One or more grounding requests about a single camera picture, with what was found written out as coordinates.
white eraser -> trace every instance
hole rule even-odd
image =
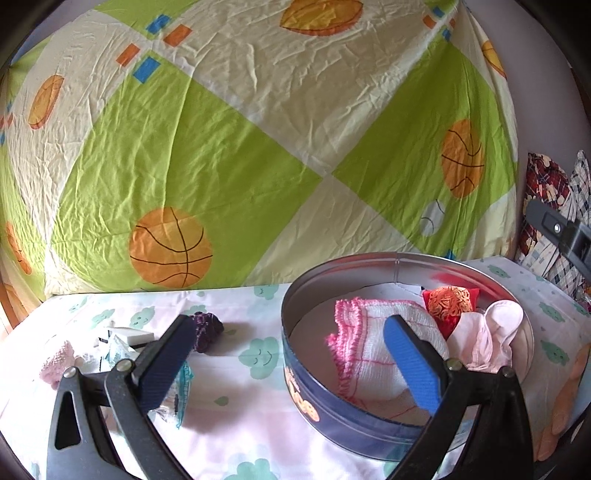
[[[152,332],[145,332],[136,328],[128,327],[104,327],[99,330],[98,337],[102,343],[108,343],[109,338],[114,334],[125,342],[130,347],[135,345],[145,345],[154,341],[154,334]]]
[[[116,333],[117,336],[130,347],[133,347],[134,345],[144,345],[154,341],[153,332],[145,332],[144,330],[138,330],[136,328],[108,327],[107,330],[111,332],[111,335]]]

navy blue tin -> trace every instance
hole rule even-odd
[[[479,288],[478,307],[515,297],[502,285],[466,265],[421,254],[375,253],[339,258],[314,267],[292,283],[282,308],[284,376],[291,398],[304,418],[340,447],[377,460],[400,461],[421,434],[422,427],[377,417],[339,398],[322,385],[297,358],[290,335],[302,317],[326,300],[360,288],[400,282],[432,289],[443,285]],[[526,352],[514,368],[523,382],[533,359],[533,332],[527,317],[516,335]],[[450,450],[467,441],[472,417],[465,417]]]

basketball print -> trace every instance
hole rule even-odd
[[[362,11],[358,0],[294,0],[280,26],[304,35],[335,35],[355,25]]]
[[[488,64],[493,67],[501,76],[507,78],[505,70],[503,69],[503,65],[501,65],[501,60],[499,59],[499,56],[492,46],[490,40],[487,40],[482,44],[482,53]]]
[[[5,283],[4,288],[6,288],[8,300],[10,301],[10,305],[14,310],[14,314],[17,316],[18,321],[22,322],[29,315],[27,309],[22,304],[21,299],[18,298],[17,292],[14,290],[12,285]]]
[[[135,225],[129,257],[145,281],[168,288],[199,282],[212,263],[205,228],[194,217],[172,207],[152,210]]]
[[[22,271],[25,272],[25,275],[31,275],[33,269],[31,268],[31,264],[29,263],[29,261],[25,257],[25,254],[22,251],[21,244],[18,242],[17,236],[14,234],[14,227],[10,222],[6,222],[5,230],[8,245],[10,245],[12,253],[17,259],[17,262],[20,265]]]
[[[37,130],[47,123],[56,105],[63,83],[64,77],[52,75],[39,88],[29,113],[29,126],[33,130]]]
[[[452,195],[462,199],[470,195],[482,180],[484,150],[472,123],[466,118],[447,131],[441,149],[441,167]]]

plaid cloth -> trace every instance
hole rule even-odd
[[[571,208],[574,208],[574,215],[565,215],[569,220],[575,217],[581,220],[581,223],[589,225],[591,205],[591,175],[589,174],[589,163],[581,150],[577,155],[577,163],[574,166],[574,172],[570,177],[569,188],[573,196]],[[560,255],[556,263],[550,268],[546,279],[550,280],[559,289],[570,297],[574,298],[577,288],[583,284],[584,279],[579,270],[565,257]]]
[[[525,199],[523,202],[522,231],[519,236],[517,263],[520,265],[530,249],[542,238],[534,227],[525,220],[525,208],[531,199],[537,198],[554,210],[560,210],[569,196],[569,178],[560,166],[550,157],[530,153],[525,178]]]
[[[544,155],[530,154],[524,212],[527,203],[536,197],[558,210],[568,220],[578,218],[589,225],[591,175],[589,163],[582,150],[577,155],[570,180],[567,184],[565,181],[566,174],[551,159]],[[560,255],[548,239],[527,224],[525,219],[516,261],[546,278],[573,299],[579,287],[585,288],[583,277],[575,266]]]

light pink cloth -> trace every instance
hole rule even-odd
[[[402,373],[384,343],[384,324],[401,315],[421,340],[427,340],[444,358],[447,344],[437,323],[424,307],[408,300],[338,300],[338,333],[326,341],[337,366],[337,394],[350,401],[387,401],[408,389]]]
[[[447,339],[449,354],[468,370],[497,373],[512,365],[509,345],[523,320],[523,310],[514,301],[500,300],[478,312],[462,313],[460,321]]]
[[[74,366],[76,357],[74,356],[74,348],[68,340],[58,345],[54,344],[53,347],[56,347],[56,350],[49,354],[49,357],[43,362],[39,378],[56,390],[64,371]]]

